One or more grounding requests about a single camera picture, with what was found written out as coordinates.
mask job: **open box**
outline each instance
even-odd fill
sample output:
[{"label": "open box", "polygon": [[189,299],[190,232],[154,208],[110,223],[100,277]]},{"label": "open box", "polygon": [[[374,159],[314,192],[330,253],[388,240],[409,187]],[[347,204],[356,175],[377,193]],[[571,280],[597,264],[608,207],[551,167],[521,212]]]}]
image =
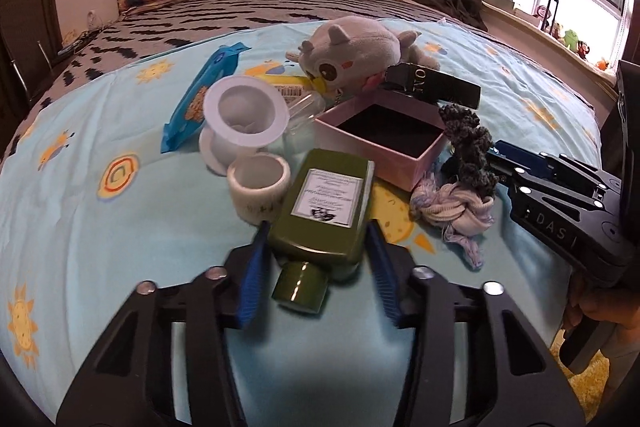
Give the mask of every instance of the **open box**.
[{"label": "open box", "polygon": [[314,122],[316,147],[376,163],[376,176],[412,190],[447,138],[438,106],[374,89],[328,110]]}]

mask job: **pink box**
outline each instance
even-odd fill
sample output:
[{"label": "pink box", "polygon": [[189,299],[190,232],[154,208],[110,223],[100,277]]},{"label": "pink box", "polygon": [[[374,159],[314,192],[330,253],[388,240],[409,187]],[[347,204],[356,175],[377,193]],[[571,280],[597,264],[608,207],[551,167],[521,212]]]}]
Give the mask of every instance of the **pink box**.
[{"label": "pink box", "polygon": [[447,143],[447,137],[440,134],[419,158],[413,158],[337,128],[374,104],[444,130],[436,105],[420,102],[398,92],[374,89],[347,100],[316,118],[316,147],[348,152],[372,160],[376,163],[376,176],[403,190],[411,191],[422,174],[436,161]]}]

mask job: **yellow rug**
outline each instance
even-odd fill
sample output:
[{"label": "yellow rug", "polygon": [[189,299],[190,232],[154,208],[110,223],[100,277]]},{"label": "yellow rug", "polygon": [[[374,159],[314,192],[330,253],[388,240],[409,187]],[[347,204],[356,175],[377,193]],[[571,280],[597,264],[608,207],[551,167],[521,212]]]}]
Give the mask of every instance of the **yellow rug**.
[{"label": "yellow rug", "polygon": [[587,421],[590,421],[598,412],[598,407],[600,406],[602,391],[609,377],[609,360],[605,359],[601,352],[598,351],[595,357],[591,359],[589,367],[581,375],[574,375],[562,365],[558,357],[558,352],[563,341],[563,333],[564,330],[560,330],[556,335],[554,343],[551,346],[551,354],[556,359],[556,362],[558,362],[564,375],[568,378],[569,384],[571,384],[584,410]]}]

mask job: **zebra print bedspread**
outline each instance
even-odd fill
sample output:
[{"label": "zebra print bedspread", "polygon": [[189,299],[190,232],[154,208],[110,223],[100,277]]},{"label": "zebra print bedspread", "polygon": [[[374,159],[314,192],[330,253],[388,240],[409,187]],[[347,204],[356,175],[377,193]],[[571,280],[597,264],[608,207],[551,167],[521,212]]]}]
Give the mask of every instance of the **zebra print bedspread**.
[{"label": "zebra print bedspread", "polygon": [[[74,57],[20,124],[5,154],[15,152],[20,136],[42,108],[130,62],[237,30],[330,20],[345,15],[414,22],[437,21],[444,16],[436,10],[400,0],[192,0],[131,16],[105,28]],[[492,39],[471,26],[466,28]]]}]

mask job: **green bottle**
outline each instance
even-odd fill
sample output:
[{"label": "green bottle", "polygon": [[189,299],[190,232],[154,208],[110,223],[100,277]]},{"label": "green bottle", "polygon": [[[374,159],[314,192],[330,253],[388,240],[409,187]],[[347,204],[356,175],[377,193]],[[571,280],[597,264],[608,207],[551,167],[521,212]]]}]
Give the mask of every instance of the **green bottle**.
[{"label": "green bottle", "polygon": [[269,243],[282,264],[272,297],[318,313],[329,279],[353,274],[362,259],[374,163],[313,149],[271,225]]}]

